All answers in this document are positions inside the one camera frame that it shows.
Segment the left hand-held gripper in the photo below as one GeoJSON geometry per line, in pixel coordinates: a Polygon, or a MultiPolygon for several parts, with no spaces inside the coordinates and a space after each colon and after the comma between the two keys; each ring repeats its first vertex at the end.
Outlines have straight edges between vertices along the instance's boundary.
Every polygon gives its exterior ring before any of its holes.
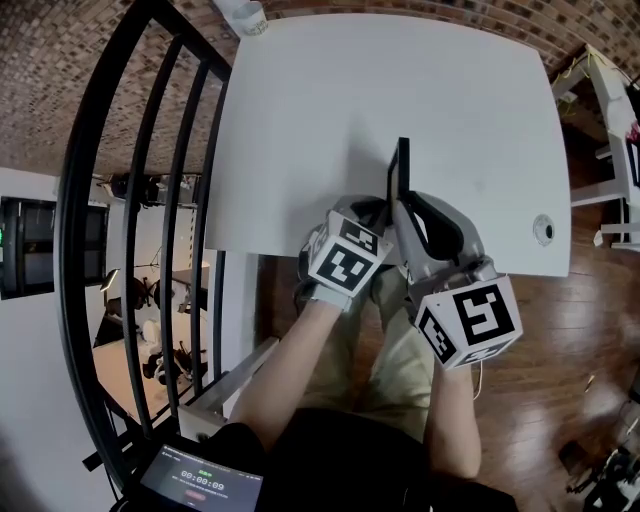
{"type": "Polygon", "coordinates": [[[371,195],[346,195],[335,203],[298,257],[299,277],[311,300],[350,309],[392,251],[384,238],[388,211],[385,199],[371,195]]]}

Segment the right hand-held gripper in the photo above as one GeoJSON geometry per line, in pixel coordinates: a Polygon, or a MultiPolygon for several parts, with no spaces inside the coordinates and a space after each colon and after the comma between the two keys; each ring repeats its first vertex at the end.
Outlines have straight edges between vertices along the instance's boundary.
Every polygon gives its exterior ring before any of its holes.
{"type": "Polygon", "coordinates": [[[444,370],[481,362],[523,334],[511,280],[500,274],[473,222],[435,196],[409,191],[393,204],[409,284],[411,325],[444,370]]]}

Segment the black picture frame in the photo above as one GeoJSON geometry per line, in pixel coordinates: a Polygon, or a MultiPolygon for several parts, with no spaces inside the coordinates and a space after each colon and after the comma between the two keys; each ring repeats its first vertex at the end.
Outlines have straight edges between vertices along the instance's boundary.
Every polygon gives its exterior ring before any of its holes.
{"type": "Polygon", "coordinates": [[[399,137],[387,170],[387,227],[393,225],[393,208],[395,203],[409,192],[409,164],[410,141],[406,137],[399,137]]]}

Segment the person's right forearm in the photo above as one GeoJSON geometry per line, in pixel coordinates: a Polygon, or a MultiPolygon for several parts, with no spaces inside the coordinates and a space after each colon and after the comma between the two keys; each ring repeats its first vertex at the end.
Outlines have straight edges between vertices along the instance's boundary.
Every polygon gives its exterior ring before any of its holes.
{"type": "Polygon", "coordinates": [[[424,444],[432,471],[467,480],[478,476],[482,450],[468,366],[435,365],[424,444]]]}

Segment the person's khaki trousers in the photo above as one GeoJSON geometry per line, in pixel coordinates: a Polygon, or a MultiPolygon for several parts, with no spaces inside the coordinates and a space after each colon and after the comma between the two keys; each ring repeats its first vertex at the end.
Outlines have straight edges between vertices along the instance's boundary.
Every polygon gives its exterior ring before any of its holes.
{"type": "Polygon", "coordinates": [[[434,356],[405,309],[406,272],[377,272],[342,313],[321,351],[300,406],[356,414],[421,442],[430,407],[434,356]],[[368,383],[352,391],[354,357],[367,301],[377,308],[384,335],[368,383]]]}

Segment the white panel with round hole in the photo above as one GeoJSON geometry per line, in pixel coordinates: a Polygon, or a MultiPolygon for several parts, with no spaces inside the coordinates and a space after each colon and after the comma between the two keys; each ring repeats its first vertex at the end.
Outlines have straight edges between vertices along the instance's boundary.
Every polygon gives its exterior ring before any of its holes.
{"type": "Polygon", "coordinates": [[[224,406],[251,380],[279,343],[269,337],[233,370],[208,385],[201,395],[178,407],[180,435],[202,442],[217,433],[227,422],[224,406]]]}

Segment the dark metal shelf rack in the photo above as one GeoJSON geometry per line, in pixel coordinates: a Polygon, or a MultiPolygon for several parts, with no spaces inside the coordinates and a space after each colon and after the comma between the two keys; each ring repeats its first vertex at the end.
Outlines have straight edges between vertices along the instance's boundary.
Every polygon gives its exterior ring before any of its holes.
{"type": "MultiPolygon", "coordinates": [[[[165,206],[168,199],[170,176],[168,174],[144,175],[139,202],[144,208],[165,206]]],[[[186,174],[178,187],[178,207],[193,209],[197,206],[201,177],[186,174]]],[[[93,175],[92,183],[110,199],[125,202],[129,188],[129,174],[93,175]]]]}

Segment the white paper cup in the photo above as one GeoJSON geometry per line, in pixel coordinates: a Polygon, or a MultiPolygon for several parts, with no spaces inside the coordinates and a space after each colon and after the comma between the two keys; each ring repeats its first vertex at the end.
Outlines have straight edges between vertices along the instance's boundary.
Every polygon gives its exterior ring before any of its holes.
{"type": "Polygon", "coordinates": [[[259,0],[249,0],[236,8],[232,20],[240,29],[240,35],[259,36],[268,29],[263,5],[259,0]]]}

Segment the person's black shirt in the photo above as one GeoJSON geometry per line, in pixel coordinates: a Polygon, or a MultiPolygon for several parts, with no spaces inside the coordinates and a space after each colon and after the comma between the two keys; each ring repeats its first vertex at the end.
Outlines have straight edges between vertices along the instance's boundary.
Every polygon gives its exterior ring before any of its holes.
{"type": "Polygon", "coordinates": [[[228,423],[203,450],[262,477],[256,512],[519,512],[511,495],[432,472],[422,443],[354,414],[299,409],[270,450],[228,423]]]}

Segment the black box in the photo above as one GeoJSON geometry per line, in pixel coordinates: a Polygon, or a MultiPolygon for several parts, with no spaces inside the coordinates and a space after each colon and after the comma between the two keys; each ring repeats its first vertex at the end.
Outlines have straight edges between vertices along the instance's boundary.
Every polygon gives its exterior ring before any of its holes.
{"type": "Polygon", "coordinates": [[[558,452],[560,463],[569,475],[580,472],[585,457],[586,451],[576,440],[567,442],[558,452]]]}

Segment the black metal railing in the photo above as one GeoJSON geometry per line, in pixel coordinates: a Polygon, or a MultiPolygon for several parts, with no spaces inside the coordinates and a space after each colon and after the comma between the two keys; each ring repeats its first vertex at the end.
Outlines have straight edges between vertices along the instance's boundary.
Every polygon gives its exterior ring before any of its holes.
{"type": "Polygon", "coordinates": [[[214,116],[207,139],[202,170],[196,187],[195,224],[191,235],[191,282],[185,309],[190,318],[188,367],[176,360],[171,285],[175,251],[176,219],[180,206],[179,188],[189,151],[202,92],[209,77],[222,86],[231,78],[231,66],[206,38],[176,9],[171,0],[133,0],[107,43],[89,80],[80,103],[65,154],[59,185],[54,227],[54,288],[58,296],[59,324],[66,366],[85,424],[96,447],[110,485],[118,497],[131,488],[133,479],[153,447],[175,436],[180,421],[178,409],[186,392],[192,398],[204,393],[201,368],[200,313],[206,294],[200,289],[206,234],[208,201],[213,162],[221,119],[214,116]],[[136,136],[123,213],[123,263],[117,273],[122,279],[122,324],[126,380],[136,409],[134,429],[118,433],[112,422],[114,397],[101,383],[93,352],[88,345],[89,327],[83,319],[86,301],[82,297],[80,276],[85,271],[84,242],[89,209],[91,174],[95,166],[104,126],[127,64],[146,27],[156,23],[171,37],[155,75],[153,86],[136,136]],[[147,159],[160,107],[167,85],[182,51],[198,61],[189,95],[173,147],[165,194],[162,243],[157,287],[159,291],[160,352],[158,367],[164,372],[166,403],[152,413],[143,384],[143,362],[137,344],[135,301],[132,280],[138,217],[145,206],[143,185],[147,159]],[[184,392],[180,378],[191,383],[184,392]]]}

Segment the light wooden desk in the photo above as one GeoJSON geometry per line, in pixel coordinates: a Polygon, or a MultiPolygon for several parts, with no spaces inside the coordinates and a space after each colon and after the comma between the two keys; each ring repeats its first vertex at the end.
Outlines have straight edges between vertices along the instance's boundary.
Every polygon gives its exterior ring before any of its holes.
{"type": "MultiPolygon", "coordinates": [[[[162,335],[158,322],[147,320],[138,334],[138,353],[143,391],[150,417],[154,419],[169,405],[162,351],[162,335]]],[[[112,399],[138,423],[141,422],[130,380],[127,353],[123,340],[93,349],[100,384],[112,399]]],[[[192,382],[192,354],[182,341],[173,349],[172,371],[178,393],[192,382]]]]}

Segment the black equipment stand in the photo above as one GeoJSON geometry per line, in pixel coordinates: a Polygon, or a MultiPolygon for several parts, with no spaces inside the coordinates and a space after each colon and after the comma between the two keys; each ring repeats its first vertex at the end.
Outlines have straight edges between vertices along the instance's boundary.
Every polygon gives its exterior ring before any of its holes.
{"type": "Polygon", "coordinates": [[[568,494],[582,494],[583,512],[640,512],[640,455],[619,447],[568,494]]]}

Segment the black timer screen tablet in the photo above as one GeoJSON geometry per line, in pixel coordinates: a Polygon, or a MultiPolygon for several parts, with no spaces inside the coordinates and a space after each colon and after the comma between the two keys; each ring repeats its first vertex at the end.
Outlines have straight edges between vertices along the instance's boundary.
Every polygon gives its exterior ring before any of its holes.
{"type": "Polygon", "coordinates": [[[164,444],[141,472],[136,499],[159,512],[255,512],[263,478],[164,444]]]}

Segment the black framed window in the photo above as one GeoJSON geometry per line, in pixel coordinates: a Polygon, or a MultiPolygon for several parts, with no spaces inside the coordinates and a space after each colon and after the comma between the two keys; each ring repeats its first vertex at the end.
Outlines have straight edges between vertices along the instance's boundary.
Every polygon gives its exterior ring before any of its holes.
{"type": "MultiPolygon", "coordinates": [[[[54,291],[56,204],[0,197],[0,299],[54,291]]],[[[106,265],[109,210],[90,206],[86,221],[85,284],[99,285],[106,265]]]]}

